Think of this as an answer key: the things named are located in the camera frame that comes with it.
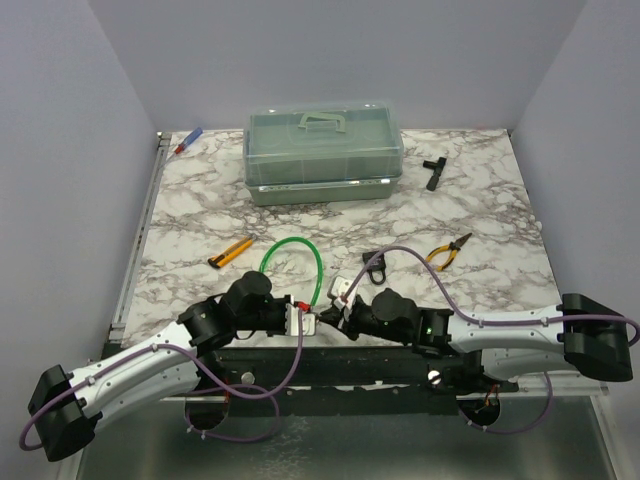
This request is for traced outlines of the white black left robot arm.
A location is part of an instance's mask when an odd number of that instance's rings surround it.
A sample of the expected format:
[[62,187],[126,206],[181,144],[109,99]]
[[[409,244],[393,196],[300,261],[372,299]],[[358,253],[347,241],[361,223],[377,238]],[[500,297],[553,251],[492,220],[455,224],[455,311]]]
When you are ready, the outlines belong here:
[[233,386],[216,353],[240,330],[303,335],[304,308],[291,295],[276,298],[268,277],[250,271],[224,294],[187,308],[148,339],[72,371],[56,364],[39,377],[19,437],[23,451],[42,450],[50,462],[84,449],[98,428],[119,414],[163,397],[225,391],[246,400],[273,399],[292,374],[270,390]]

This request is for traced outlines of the aluminium extrusion rail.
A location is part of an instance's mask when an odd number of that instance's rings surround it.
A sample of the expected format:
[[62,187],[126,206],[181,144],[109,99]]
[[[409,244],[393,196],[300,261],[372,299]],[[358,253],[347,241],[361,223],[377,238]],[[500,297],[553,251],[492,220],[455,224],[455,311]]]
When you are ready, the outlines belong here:
[[554,396],[559,397],[591,397],[607,396],[609,387],[605,382],[591,380],[577,373],[556,372],[543,374],[529,374],[518,378],[519,396],[545,397],[548,394],[548,381]]

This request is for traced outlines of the translucent green plastic toolbox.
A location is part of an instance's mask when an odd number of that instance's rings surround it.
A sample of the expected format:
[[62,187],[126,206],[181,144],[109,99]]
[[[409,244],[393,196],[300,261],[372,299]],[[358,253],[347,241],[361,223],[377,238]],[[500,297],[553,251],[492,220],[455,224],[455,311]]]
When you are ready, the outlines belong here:
[[245,186],[258,206],[384,199],[403,173],[400,128],[381,100],[261,109],[243,138]]

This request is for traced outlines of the blue red screwdriver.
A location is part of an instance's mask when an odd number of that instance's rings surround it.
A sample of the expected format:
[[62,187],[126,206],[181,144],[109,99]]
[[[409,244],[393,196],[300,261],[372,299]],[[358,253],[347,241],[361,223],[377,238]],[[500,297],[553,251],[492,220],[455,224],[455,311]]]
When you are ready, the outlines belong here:
[[191,144],[193,144],[203,133],[203,129],[198,127],[190,132],[174,149],[173,153],[175,155],[181,154],[185,151]]

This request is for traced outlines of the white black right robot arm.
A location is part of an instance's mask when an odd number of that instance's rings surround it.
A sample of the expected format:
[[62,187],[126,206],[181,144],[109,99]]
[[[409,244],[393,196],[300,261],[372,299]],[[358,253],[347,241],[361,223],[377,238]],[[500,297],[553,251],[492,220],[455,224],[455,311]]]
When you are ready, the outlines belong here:
[[474,392],[494,381],[551,371],[575,370],[608,382],[633,378],[622,315],[576,293],[538,310],[476,313],[420,307],[387,288],[371,302],[336,297],[319,319],[351,340],[369,335],[427,358],[459,358],[461,372],[443,379]]

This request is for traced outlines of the left side aluminium rail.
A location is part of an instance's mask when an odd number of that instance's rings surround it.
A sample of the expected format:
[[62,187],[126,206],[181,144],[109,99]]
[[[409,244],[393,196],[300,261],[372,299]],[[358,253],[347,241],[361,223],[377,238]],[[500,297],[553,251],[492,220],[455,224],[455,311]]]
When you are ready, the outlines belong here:
[[168,132],[159,132],[158,137],[159,142],[153,164],[151,180],[146,192],[138,227],[134,235],[134,243],[129,256],[124,282],[110,324],[109,336],[112,336],[112,332],[115,331],[116,339],[122,337],[122,333],[125,329],[127,316],[138,278],[138,271],[142,261],[144,246],[148,235],[148,229],[151,222],[151,216],[162,178],[162,171],[164,169],[165,161],[169,155],[172,134]]

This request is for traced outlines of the yellow black utility knife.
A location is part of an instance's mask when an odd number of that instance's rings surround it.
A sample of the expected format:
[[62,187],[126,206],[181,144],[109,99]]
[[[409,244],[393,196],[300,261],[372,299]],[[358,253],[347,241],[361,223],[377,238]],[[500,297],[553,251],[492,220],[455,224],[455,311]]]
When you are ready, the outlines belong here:
[[228,265],[232,260],[246,251],[249,247],[251,247],[254,243],[254,238],[252,236],[245,236],[238,242],[235,242],[233,245],[228,247],[222,253],[217,256],[210,257],[207,259],[207,264],[214,269],[221,269],[224,266]]

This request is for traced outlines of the black padlock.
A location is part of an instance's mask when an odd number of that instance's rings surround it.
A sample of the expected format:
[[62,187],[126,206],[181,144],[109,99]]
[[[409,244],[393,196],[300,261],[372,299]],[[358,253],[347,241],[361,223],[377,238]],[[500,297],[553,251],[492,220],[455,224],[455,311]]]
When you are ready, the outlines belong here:
[[387,280],[384,255],[377,251],[369,251],[362,254],[362,260],[371,283],[376,286],[383,285]]

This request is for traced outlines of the yellow handled needle-nose pliers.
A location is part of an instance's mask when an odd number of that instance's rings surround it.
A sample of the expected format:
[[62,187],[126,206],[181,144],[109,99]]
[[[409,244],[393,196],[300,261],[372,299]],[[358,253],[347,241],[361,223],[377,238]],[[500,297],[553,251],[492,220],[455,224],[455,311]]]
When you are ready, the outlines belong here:
[[435,258],[438,255],[446,254],[446,260],[436,267],[438,272],[442,272],[446,270],[455,260],[458,252],[462,249],[462,247],[467,243],[467,241],[472,237],[472,233],[467,233],[456,240],[449,242],[446,245],[439,246],[432,250],[425,258],[428,263],[433,263]]

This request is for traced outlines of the green cable lock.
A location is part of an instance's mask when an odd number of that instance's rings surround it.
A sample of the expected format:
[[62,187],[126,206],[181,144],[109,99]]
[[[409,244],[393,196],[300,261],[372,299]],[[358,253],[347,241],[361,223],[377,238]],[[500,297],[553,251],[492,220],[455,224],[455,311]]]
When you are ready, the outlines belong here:
[[297,244],[302,244],[304,246],[306,246],[315,261],[315,265],[316,265],[316,280],[315,280],[315,284],[314,284],[314,290],[309,302],[309,305],[311,307],[314,307],[320,297],[320,293],[322,290],[322,285],[323,285],[323,280],[324,280],[324,265],[323,265],[323,261],[320,255],[319,250],[316,248],[316,246],[308,239],[303,238],[303,237],[299,237],[299,236],[290,236],[290,237],[286,237],[284,239],[281,239],[279,241],[277,241],[276,243],[274,243],[268,250],[267,252],[264,254],[264,256],[262,257],[262,260],[260,262],[258,271],[260,273],[264,273],[266,271],[267,265],[269,260],[271,259],[271,257],[273,256],[273,254],[279,250],[281,247],[288,245],[288,244],[293,244],[293,243],[297,243]]

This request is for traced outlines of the black metal base rail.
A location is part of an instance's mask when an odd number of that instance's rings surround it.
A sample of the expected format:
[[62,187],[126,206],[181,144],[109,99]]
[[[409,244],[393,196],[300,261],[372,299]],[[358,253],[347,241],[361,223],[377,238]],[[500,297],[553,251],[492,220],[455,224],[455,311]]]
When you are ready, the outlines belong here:
[[426,359],[408,347],[306,347],[299,360],[294,354],[292,347],[227,348],[211,368],[228,383],[251,373],[266,389],[294,368],[275,396],[283,416],[455,415],[462,397],[519,389],[482,373],[480,353]]

